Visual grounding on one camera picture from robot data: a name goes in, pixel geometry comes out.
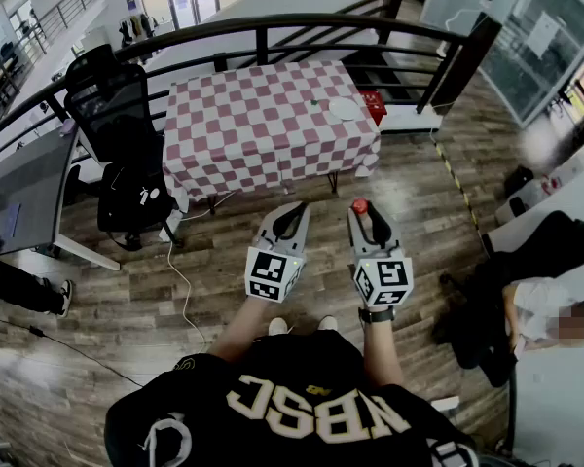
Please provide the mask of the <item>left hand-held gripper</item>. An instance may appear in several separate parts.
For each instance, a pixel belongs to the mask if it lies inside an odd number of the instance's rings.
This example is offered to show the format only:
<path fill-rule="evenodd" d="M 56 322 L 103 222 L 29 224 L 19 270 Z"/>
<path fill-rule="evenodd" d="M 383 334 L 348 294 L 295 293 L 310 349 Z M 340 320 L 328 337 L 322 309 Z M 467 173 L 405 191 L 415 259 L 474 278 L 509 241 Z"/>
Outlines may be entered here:
<path fill-rule="evenodd" d="M 310 209 L 302 201 L 283 204 L 264 218 L 247 250 L 244 282 L 248 296 L 274 303 L 286 299 L 306 263 L 309 224 Z"/>

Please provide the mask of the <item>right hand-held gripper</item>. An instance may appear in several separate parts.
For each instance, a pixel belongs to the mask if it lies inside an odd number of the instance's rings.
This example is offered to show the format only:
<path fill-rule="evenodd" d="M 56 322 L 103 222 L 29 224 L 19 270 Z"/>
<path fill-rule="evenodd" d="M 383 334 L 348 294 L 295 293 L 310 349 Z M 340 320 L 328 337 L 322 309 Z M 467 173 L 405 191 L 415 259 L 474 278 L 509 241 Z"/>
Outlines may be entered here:
<path fill-rule="evenodd" d="M 401 305 L 413 292 L 412 260 L 398 248 L 400 235 L 391 217 L 372 202 L 368 203 L 368 216 L 372 224 L 372 243 L 389 251 L 358 258 L 352 276 L 354 285 L 365 306 Z M 365 255 L 369 242 L 352 207 L 347 210 L 347 226 L 354 255 Z"/>

